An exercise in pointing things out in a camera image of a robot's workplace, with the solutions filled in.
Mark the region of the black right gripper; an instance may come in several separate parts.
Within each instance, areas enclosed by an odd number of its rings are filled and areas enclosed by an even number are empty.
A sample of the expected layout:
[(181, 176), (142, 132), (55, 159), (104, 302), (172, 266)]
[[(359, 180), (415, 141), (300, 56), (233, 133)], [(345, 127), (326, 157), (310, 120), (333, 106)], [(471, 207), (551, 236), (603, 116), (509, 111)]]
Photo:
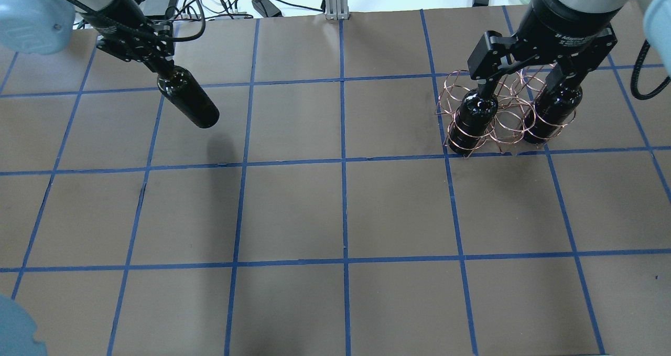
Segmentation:
[(523, 68), (557, 63), (547, 75), (547, 93), (570, 91), (584, 94), (582, 82), (618, 43), (611, 26), (587, 37), (573, 37), (546, 26), (520, 28), (512, 36), (485, 31), (470, 57), (470, 79), (478, 82), (477, 96), (491, 100), (498, 82)]

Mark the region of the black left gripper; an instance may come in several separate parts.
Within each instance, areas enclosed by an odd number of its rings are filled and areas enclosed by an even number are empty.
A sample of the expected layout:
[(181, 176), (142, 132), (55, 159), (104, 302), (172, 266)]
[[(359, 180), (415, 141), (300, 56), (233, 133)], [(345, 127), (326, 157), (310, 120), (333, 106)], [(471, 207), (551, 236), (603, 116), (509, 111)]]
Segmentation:
[(141, 62), (154, 73), (173, 73), (175, 63), (174, 43), (172, 41), (146, 40), (122, 31), (117, 26), (101, 22), (94, 24), (99, 32), (96, 47), (125, 62)]

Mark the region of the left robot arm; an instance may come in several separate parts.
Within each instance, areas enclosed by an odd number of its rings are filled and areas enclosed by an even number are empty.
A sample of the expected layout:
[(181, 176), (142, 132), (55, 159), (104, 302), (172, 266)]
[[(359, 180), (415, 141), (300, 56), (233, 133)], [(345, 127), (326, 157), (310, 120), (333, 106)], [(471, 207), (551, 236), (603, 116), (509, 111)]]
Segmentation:
[(2, 46), (50, 55), (70, 43), (77, 15), (99, 33), (98, 49), (144, 63), (166, 77), (174, 69), (174, 45), (163, 41), (171, 28), (153, 26), (136, 0), (2, 0)]

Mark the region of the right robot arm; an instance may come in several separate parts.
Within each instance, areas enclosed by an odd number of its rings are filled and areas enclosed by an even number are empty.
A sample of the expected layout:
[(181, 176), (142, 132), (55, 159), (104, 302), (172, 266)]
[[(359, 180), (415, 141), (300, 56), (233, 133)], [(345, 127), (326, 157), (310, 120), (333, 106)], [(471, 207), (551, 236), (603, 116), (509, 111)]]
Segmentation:
[[(605, 46), (588, 52), (607, 33), (613, 17), (628, 0), (531, 0), (517, 31), (510, 37), (487, 31), (468, 58), (478, 84), (475, 95), (491, 100), (498, 82), (530, 66), (555, 63), (558, 76), (547, 89), (577, 88), (605, 58)], [(639, 0), (643, 31), (669, 69), (669, 0)]]

